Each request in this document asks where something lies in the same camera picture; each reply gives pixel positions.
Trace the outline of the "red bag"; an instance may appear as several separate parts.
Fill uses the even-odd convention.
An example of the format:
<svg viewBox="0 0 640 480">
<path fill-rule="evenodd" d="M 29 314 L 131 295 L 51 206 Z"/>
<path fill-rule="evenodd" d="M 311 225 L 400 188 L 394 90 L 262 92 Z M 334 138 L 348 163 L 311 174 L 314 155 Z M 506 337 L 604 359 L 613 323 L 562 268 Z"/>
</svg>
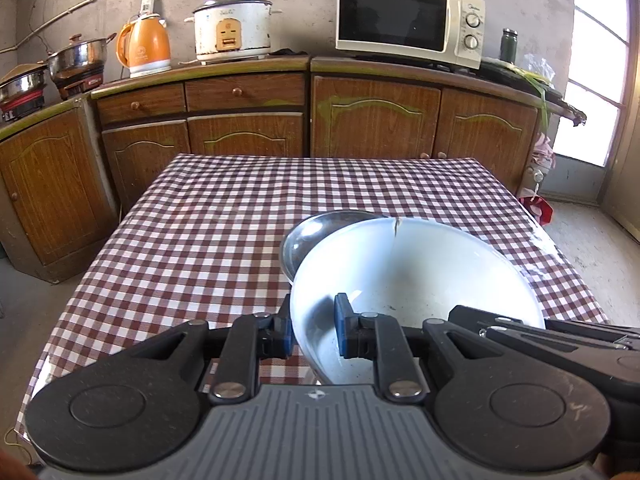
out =
<svg viewBox="0 0 640 480">
<path fill-rule="evenodd" d="M 541 226 L 548 226 L 551 223 L 553 208 L 543 197 L 521 196 L 518 201 Z"/>
</svg>

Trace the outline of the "white rice cooker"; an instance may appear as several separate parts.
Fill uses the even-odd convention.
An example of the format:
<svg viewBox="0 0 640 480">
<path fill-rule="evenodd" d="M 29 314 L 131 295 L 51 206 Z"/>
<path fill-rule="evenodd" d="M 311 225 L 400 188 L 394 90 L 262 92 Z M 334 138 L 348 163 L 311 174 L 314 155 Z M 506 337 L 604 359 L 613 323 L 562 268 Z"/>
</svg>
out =
<svg viewBox="0 0 640 480">
<path fill-rule="evenodd" d="M 271 52 L 270 0 L 207 0 L 192 15 L 195 57 L 201 63 L 261 58 Z"/>
</svg>

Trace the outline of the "cream microwave oven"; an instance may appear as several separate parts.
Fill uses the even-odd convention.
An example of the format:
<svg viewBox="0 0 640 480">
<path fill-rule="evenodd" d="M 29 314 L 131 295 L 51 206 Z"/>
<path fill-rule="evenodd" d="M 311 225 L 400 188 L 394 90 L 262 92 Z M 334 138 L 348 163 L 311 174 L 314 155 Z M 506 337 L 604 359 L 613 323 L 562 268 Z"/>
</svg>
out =
<svg viewBox="0 0 640 480">
<path fill-rule="evenodd" d="M 483 0 L 336 0 L 335 47 L 477 70 Z"/>
</svg>

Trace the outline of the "steel pot with lid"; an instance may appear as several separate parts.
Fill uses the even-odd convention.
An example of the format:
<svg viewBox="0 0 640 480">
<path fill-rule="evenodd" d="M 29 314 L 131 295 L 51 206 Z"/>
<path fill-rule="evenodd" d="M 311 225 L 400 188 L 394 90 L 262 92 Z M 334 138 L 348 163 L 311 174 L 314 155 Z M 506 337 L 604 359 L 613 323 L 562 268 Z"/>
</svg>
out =
<svg viewBox="0 0 640 480">
<path fill-rule="evenodd" d="M 82 40 L 81 34 L 70 37 L 70 44 L 47 58 L 49 74 L 54 81 L 70 79 L 86 70 L 103 68 L 107 60 L 107 46 L 116 32 L 106 37 Z"/>
</svg>

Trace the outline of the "green leek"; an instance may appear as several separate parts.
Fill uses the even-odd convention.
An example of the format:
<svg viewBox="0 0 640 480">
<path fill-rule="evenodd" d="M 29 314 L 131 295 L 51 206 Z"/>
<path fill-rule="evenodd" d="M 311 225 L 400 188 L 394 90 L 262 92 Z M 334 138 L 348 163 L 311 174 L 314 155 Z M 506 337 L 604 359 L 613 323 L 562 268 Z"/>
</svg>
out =
<svg viewBox="0 0 640 480">
<path fill-rule="evenodd" d="M 542 111 L 542 118 L 540 120 L 540 130 L 542 133 L 548 132 L 549 127 L 549 110 L 547 103 L 547 87 L 537 74 L 523 70 L 521 67 L 516 66 L 513 63 L 501 61 L 500 64 L 511 73 L 517 74 L 523 80 L 525 80 L 531 87 L 538 93 L 540 99 L 540 110 Z"/>
</svg>

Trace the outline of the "steel pot on stove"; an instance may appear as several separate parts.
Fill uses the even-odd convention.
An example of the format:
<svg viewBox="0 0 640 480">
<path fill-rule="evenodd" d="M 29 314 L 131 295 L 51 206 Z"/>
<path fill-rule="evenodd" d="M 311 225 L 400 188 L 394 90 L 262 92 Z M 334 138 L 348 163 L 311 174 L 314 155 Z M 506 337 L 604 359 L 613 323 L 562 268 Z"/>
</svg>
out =
<svg viewBox="0 0 640 480">
<path fill-rule="evenodd" d="M 48 69 L 42 63 L 20 64 L 1 78 L 1 103 L 9 103 L 32 90 L 42 89 L 46 84 Z"/>
</svg>

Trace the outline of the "clear plastic bag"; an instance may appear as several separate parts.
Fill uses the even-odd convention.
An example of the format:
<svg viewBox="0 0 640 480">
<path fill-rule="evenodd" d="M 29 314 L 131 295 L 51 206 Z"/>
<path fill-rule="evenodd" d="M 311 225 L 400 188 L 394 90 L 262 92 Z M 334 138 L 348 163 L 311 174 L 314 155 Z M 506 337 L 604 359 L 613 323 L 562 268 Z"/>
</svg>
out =
<svg viewBox="0 0 640 480">
<path fill-rule="evenodd" d="M 533 53 L 525 53 L 523 55 L 523 68 L 529 73 L 535 74 L 547 84 L 552 84 L 555 76 L 555 70 L 542 56 Z"/>
</svg>

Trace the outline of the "brown wooden cabinet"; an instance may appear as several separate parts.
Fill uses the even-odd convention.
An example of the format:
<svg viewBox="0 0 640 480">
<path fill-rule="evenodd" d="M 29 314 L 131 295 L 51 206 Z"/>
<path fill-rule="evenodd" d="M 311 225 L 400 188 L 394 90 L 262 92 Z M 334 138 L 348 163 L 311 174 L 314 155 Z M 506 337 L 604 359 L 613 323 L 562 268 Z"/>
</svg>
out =
<svg viewBox="0 0 640 480">
<path fill-rule="evenodd" d="M 511 192 L 550 116 L 539 94 L 444 68 L 270 56 L 111 82 L 1 129 L 1 246 L 49 283 L 85 271 L 180 154 L 472 157 Z"/>
</svg>

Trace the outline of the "red white checkered tablecloth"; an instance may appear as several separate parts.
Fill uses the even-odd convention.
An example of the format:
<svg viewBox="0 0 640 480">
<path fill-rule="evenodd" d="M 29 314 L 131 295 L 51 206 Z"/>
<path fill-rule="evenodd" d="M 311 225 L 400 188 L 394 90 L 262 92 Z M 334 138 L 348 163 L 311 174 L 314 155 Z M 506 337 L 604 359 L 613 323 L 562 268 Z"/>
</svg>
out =
<svg viewBox="0 0 640 480">
<path fill-rule="evenodd" d="M 475 159 L 181 154 L 89 266 L 27 394 L 191 318 L 226 326 L 245 313 L 276 310 L 288 288 L 282 238 L 299 220 L 331 209 L 454 226 L 518 266 L 548 318 L 605 320 L 574 266 Z"/>
</svg>

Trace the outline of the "orange electric kettle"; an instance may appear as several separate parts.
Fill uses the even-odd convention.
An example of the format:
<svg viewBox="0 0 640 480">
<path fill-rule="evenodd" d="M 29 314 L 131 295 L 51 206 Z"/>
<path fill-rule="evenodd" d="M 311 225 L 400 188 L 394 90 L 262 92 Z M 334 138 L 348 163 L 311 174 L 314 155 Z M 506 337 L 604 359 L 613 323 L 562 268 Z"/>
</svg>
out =
<svg viewBox="0 0 640 480">
<path fill-rule="evenodd" d="M 115 39 L 115 53 L 130 78 L 167 72 L 171 54 L 165 22 L 152 13 L 122 26 Z"/>
</svg>

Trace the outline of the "blue patterned small bowl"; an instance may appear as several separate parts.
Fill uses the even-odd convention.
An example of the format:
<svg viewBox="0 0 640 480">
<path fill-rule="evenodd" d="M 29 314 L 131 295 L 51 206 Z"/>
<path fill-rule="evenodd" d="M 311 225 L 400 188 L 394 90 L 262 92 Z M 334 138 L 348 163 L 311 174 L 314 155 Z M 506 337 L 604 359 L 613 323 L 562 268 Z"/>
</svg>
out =
<svg viewBox="0 0 640 480">
<path fill-rule="evenodd" d="M 406 327 L 447 318 L 457 306 L 544 327 L 524 271 L 479 238 L 416 218 L 377 218 L 345 226 L 319 242 L 296 271 L 293 332 L 324 384 L 365 384 L 373 365 L 338 353 L 333 301 L 347 295 L 357 313 L 386 314 Z"/>
</svg>

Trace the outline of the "pink cloth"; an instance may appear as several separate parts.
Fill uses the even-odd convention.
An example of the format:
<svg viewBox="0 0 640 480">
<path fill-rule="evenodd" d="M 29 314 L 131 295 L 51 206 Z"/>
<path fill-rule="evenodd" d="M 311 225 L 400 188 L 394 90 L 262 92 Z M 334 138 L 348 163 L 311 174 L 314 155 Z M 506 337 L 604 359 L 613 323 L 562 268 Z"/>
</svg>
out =
<svg viewBox="0 0 640 480">
<path fill-rule="evenodd" d="M 547 171 L 555 167 L 555 154 L 550 139 L 545 133 L 540 132 L 536 137 L 532 151 L 532 163 Z"/>
</svg>

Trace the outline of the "medium steel plate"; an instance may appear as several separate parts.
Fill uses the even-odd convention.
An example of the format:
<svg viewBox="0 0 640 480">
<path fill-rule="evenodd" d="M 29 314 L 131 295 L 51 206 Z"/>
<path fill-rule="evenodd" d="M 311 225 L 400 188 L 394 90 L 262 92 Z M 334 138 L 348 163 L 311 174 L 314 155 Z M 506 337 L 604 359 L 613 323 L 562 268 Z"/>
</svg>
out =
<svg viewBox="0 0 640 480">
<path fill-rule="evenodd" d="M 314 246 L 332 233 L 354 223 L 382 218 L 382 214 L 357 209 L 339 209 L 319 212 L 290 229 L 280 244 L 280 268 L 292 285 L 299 266 Z"/>
</svg>

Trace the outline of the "dark green thermos bottle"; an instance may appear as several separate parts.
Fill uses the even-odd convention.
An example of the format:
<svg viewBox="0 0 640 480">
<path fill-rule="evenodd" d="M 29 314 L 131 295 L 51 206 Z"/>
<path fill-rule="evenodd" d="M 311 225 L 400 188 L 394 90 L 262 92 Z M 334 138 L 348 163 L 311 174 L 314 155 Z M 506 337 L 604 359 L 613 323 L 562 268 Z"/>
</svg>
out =
<svg viewBox="0 0 640 480">
<path fill-rule="evenodd" d="M 499 58 L 501 61 L 514 64 L 518 52 L 518 33 L 510 28 L 502 31 Z"/>
</svg>

